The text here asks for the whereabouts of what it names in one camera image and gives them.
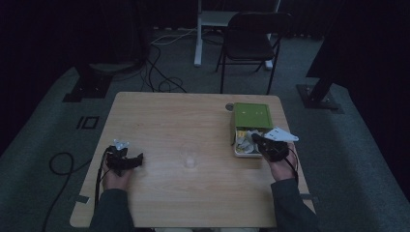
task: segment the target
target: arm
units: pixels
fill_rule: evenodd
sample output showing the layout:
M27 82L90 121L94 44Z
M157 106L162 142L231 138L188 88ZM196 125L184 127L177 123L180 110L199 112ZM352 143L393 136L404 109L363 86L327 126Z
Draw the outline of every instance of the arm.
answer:
M289 154L287 159L293 166L296 165L294 155ZM317 216L303 202L290 165L285 160L276 162L265 160L269 163L272 176L276 180L271 184L271 189L278 231L319 231Z
M303 202L294 179L271 185L279 231L319 231L318 219Z
M96 232L133 231L126 191L112 188L102 193L100 204L91 220L90 229Z
M91 220L91 231L126 232L133 231L133 221L128 206L127 188L132 170L127 170L121 177L109 171L104 163L106 173L102 180L104 192Z

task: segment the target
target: dark background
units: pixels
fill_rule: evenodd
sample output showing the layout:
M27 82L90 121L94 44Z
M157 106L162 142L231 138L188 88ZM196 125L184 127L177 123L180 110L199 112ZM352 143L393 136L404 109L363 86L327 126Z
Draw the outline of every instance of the dark background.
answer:
M90 63L120 61L101 2L105 1L1 3L0 154L54 81L77 61L78 54ZM145 3L144 18L149 26L196 26L196 1L117 1L119 5L130 2ZM266 0L218 2L204 1L203 9L237 11L270 6ZM291 36L326 38L307 76L331 78L349 90L407 197L410 159L404 145L409 129L404 119L409 118L409 9L408 2L399 0L282 0L279 9L296 18ZM138 54L130 59L137 59Z

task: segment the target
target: person's right hand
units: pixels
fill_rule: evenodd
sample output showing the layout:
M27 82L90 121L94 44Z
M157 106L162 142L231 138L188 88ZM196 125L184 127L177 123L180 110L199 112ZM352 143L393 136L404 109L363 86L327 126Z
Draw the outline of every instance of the person's right hand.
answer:
M288 143L287 146L292 151L295 151L295 145L293 143ZM289 160L290 163L292 163L294 167L296 167L297 161L292 151L289 151L289 155L286 158ZM265 160L269 163L269 166L271 167L271 173L275 181L282 181L286 179L295 178L292 167L290 167L290 165L284 159L276 162L270 162L266 158Z

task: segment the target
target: black chair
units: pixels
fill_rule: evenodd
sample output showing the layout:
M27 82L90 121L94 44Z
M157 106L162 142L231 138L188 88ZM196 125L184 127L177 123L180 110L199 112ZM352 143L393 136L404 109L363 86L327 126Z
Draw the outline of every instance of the black chair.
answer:
M224 32L223 45L218 59L217 69L222 65L220 80L220 93L223 92L223 80L225 65L256 65L256 72L265 61L273 60L271 78L269 79L268 91L274 78L277 65L280 40L285 36L292 25L293 17L287 13L257 13L241 12L235 14L228 23ZM273 45L268 34L276 37ZM226 63L226 57L233 63Z

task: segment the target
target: gray carpet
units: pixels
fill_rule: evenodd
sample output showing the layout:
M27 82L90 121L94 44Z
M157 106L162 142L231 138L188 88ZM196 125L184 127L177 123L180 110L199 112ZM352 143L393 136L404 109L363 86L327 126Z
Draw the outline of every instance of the gray carpet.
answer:
M156 32L183 34L183 31ZM207 39L221 42L208 34ZM286 39L271 95L280 97L296 143L322 231L408 231L410 205L384 162L363 119L351 102L346 89L333 85L331 94L344 114L330 110L306 109L296 84L314 84L305 78L321 45L311 39ZM195 39L185 37L167 45L158 45L161 57L156 66L167 77L178 77L189 93L218 93L220 72L215 72L220 46L205 43L202 65L193 66ZM158 51L152 48L154 62ZM99 66L105 70L109 66ZM105 99L62 102L74 87L78 75L74 69L62 75L49 90L35 113L0 159L0 231L41 231L47 210L65 184L67 176L53 174L48 163L57 153L71 153L74 168L89 160L99 141L110 106L118 92L151 89L144 84L146 72L114 76ZM268 83L268 71L252 72L253 67L228 67L225 94L262 95ZM153 72L153 86L163 78ZM89 124L79 124L88 117ZM60 172L70 169L68 156L57 157L53 167ZM86 231L70 226L70 216L87 167L69 179L47 222L46 231Z

